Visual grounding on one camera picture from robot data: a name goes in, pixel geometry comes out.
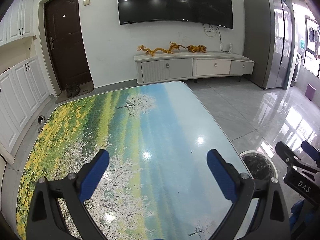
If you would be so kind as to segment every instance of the tv screen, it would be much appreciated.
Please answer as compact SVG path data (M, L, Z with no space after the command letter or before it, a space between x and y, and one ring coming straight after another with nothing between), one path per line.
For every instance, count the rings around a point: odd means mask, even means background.
M118 0L120 24L189 21L233 28L231 0Z

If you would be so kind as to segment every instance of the tv stand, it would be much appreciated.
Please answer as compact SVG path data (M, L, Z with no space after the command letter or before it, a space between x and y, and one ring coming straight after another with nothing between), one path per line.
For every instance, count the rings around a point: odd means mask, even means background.
M254 62L247 57L225 52L207 53L175 52L158 53L155 56L138 54L133 56L138 84L165 81L251 75Z

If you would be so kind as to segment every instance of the gray marble floor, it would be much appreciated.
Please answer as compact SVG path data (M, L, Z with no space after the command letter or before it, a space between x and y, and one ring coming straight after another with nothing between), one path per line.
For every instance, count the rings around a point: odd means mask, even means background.
M313 163L311 158L303 153L301 142L308 140L313 146L320 148L320 109L296 87L288 91L262 90L246 79L239 82L239 77L199 79L198 83L189 80L186 84L212 114L238 153L257 150L272 159L278 171L288 209L300 200L300 195L283 183L286 165L274 149L278 141L283 141L304 162ZM137 84L133 81L113 84L97 88L82 97L135 85ZM52 99L41 114L50 116L58 106L54 102L55 99ZM7 164L5 168L1 207L2 213L14 230L18 187L24 165L38 136L37 128L35 120L20 145L15 163Z

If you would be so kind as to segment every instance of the brown door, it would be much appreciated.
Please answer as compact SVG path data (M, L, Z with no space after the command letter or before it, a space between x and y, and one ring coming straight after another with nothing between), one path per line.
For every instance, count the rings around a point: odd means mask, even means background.
M78 0L50 0L44 5L49 54L60 89L92 81L84 52Z

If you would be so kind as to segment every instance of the gray refrigerator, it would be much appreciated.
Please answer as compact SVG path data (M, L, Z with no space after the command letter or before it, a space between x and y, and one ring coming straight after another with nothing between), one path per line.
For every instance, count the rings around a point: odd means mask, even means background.
M245 57L255 62L249 79L263 89L284 85L291 51L291 13L281 0L244 0Z

